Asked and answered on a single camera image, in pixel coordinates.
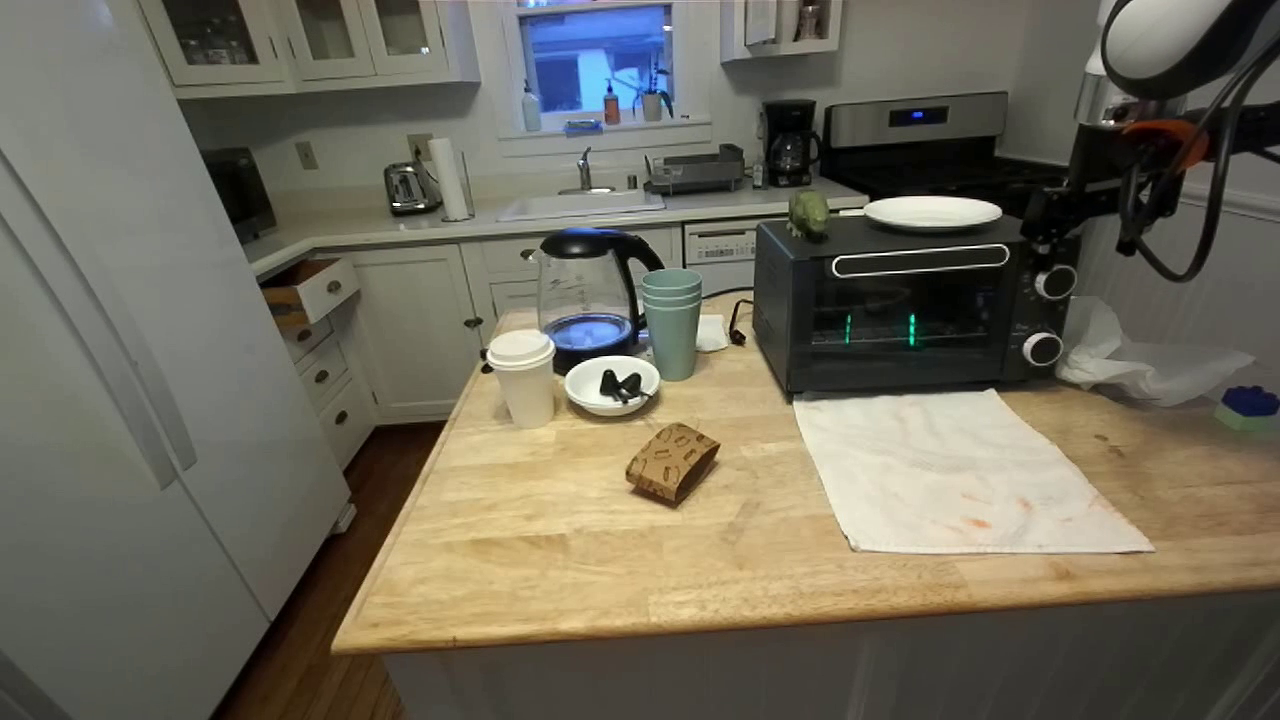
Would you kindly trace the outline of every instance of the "outlet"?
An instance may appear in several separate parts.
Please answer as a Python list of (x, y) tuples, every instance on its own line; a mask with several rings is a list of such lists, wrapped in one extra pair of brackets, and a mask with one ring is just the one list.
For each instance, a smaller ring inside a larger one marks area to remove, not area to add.
[(412, 157), (412, 154), (432, 157), (432, 131), (407, 131), (407, 157)]
[(302, 174), (319, 168), (310, 142), (296, 142), (291, 154)]

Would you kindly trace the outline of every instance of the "kitchen sink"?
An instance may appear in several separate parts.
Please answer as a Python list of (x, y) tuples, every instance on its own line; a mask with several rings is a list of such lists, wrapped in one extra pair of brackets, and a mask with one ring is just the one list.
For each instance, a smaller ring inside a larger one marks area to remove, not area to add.
[(567, 194), (567, 195), (522, 195), (503, 208), (503, 220), (535, 218), (619, 218), (619, 213), (657, 213), (661, 195), (647, 194)]

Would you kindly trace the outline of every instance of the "refrigerator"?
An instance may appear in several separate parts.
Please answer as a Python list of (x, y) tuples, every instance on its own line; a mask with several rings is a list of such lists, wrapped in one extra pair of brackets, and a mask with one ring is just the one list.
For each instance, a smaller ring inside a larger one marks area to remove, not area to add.
[(0, 718), (207, 718), (346, 505), (130, 0), (0, 21)]

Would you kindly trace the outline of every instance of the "white bowl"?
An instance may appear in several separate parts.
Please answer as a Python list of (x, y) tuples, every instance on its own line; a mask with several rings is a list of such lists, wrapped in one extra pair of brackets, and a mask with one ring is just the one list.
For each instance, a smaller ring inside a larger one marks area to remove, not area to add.
[[(603, 372), (617, 372), (617, 379), (627, 379), (634, 372), (644, 398), (627, 403), (617, 398), (601, 398)], [(564, 398), (590, 418), (634, 418), (661, 388), (663, 378), (641, 358), (590, 358), (564, 378)]]

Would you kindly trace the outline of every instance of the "wooden floor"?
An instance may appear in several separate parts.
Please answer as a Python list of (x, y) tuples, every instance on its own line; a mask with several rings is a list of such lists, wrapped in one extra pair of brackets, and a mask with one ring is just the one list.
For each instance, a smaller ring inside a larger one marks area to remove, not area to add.
[(346, 469), (358, 510), (344, 538), (333, 538), (291, 592), (288, 610), (221, 705), (221, 720), (396, 720), (391, 681), (376, 661), (329, 657), (376, 550), (385, 545), (441, 423), (379, 427)]

